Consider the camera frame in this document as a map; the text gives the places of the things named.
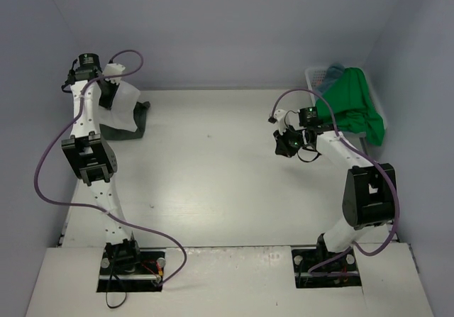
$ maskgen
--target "wall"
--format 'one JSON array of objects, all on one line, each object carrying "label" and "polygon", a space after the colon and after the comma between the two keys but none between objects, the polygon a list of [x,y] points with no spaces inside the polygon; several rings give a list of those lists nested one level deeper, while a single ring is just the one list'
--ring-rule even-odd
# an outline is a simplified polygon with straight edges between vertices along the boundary
[{"label": "wall", "polygon": [[[75,40],[52,0],[0,0],[1,315],[24,316],[46,247],[55,245],[65,210],[33,190],[40,154],[71,119],[72,100],[60,91]],[[74,175],[61,151],[41,178],[46,194],[69,199]]]},{"label": "wall", "polygon": [[436,316],[454,310],[454,0],[401,0],[366,62],[389,128],[400,236],[412,244]]},{"label": "wall", "polygon": [[269,89],[301,84],[308,66],[362,64],[398,0],[55,1],[104,61],[144,53],[137,86]]}]

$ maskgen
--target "blue cloth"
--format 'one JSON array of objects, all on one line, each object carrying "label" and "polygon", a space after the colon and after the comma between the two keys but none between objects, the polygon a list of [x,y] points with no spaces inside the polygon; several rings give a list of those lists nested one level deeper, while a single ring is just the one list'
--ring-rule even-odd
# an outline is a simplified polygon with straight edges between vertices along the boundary
[{"label": "blue cloth", "polygon": [[336,81],[342,77],[345,67],[341,63],[333,63],[327,70],[323,82],[316,88],[318,92],[323,94],[332,87]]}]

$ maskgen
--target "white cloth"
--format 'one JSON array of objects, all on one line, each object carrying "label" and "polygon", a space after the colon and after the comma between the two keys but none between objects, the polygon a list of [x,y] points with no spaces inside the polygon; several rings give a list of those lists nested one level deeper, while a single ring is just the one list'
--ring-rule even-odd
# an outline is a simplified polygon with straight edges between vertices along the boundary
[{"label": "white cloth", "polygon": [[99,107],[100,124],[135,132],[137,125],[134,122],[134,108],[139,96],[139,89],[127,82],[120,81],[111,110]]}]

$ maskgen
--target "laundry basket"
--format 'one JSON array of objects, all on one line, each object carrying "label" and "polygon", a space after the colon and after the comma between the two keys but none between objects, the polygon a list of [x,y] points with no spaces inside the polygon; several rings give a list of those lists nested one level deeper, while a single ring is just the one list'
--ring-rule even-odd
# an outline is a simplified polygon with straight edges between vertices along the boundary
[{"label": "laundry basket", "polygon": [[[326,76],[327,69],[328,69],[328,67],[309,67],[304,71],[304,74],[306,76],[307,87],[309,88],[309,90],[312,90],[312,91],[315,90],[323,82],[323,80],[325,79],[325,76]],[[364,71],[362,71],[362,72],[364,73],[367,85],[369,87],[370,99],[372,99],[372,103],[374,104],[375,110],[382,117],[383,126],[384,126],[384,129],[386,130],[387,119],[384,116],[382,106],[378,100],[377,94],[375,93],[375,90],[372,86],[372,83],[370,82],[369,77],[366,75],[366,73]],[[313,94],[310,94],[310,95],[311,95],[312,104],[315,106],[315,102],[316,102],[317,98]],[[365,133],[352,134],[352,135],[356,135],[358,137],[364,137]]]}]

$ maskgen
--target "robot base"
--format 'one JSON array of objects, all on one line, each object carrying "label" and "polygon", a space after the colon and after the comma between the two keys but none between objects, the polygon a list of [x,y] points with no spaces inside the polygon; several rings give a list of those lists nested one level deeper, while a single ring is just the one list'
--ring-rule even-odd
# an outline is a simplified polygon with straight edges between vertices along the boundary
[{"label": "robot base", "polygon": [[315,272],[349,272],[356,273],[354,277],[313,277],[308,271],[314,265],[334,257],[335,253],[327,253],[321,257],[318,248],[295,248],[292,249],[293,270],[295,273],[295,286],[297,289],[314,289],[322,287],[360,287],[361,278],[359,277],[356,259],[351,250],[348,255],[337,262],[333,262],[325,267],[317,269]]},{"label": "robot base", "polygon": [[141,250],[140,262],[132,266],[117,266],[112,269],[108,254],[104,251],[99,269],[96,292],[161,292],[165,266],[165,252],[162,250]]}]

